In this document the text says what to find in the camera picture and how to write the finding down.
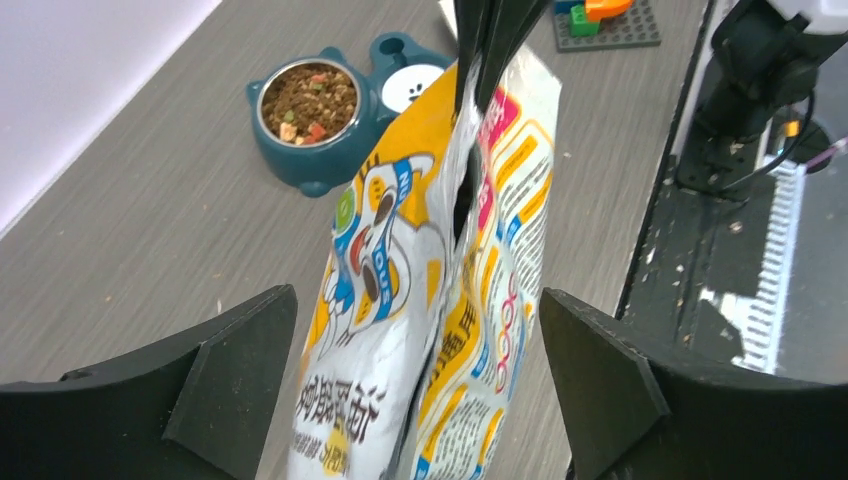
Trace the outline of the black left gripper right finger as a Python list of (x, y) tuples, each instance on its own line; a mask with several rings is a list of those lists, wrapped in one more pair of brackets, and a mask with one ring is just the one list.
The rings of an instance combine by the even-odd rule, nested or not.
[(843, 479), (847, 388), (680, 350), (545, 289), (539, 322), (580, 479)]

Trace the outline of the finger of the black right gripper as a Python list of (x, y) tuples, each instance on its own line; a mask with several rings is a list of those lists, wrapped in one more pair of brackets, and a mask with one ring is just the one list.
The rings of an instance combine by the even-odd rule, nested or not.
[(458, 44), (455, 113), (461, 110), (464, 94), (468, 90), (467, 77), (475, 56), (482, 52), (486, 43), (492, 4), (490, 0), (453, 1)]
[(481, 66), (474, 100), (482, 113), (494, 98), (499, 81), (519, 48), (524, 44), (544, 10), (547, 0), (489, 1), (484, 23)]

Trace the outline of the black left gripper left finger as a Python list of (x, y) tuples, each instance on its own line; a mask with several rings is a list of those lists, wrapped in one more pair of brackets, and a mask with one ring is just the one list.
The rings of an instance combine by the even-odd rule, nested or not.
[(1, 388), (5, 479), (252, 479), (298, 302), (278, 285), (54, 382)]

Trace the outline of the white yellow pet food bag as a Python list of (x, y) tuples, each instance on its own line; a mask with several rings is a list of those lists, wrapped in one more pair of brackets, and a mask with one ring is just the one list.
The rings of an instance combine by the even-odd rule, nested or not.
[(340, 197), (290, 479), (489, 479), (538, 316), (561, 81), (528, 47), (486, 113), (443, 73)]

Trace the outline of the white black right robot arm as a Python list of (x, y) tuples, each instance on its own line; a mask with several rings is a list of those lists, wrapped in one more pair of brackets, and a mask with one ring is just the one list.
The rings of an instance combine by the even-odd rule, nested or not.
[[(544, 1), (456, 1), (456, 107), (485, 112), (507, 64), (541, 17)], [(697, 104), (677, 169), (678, 183), (740, 200), (777, 157), (754, 169), (744, 147), (784, 106), (815, 104), (819, 67), (847, 41), (844, 1), (739, 1), (715, 28), (716, 83)]]

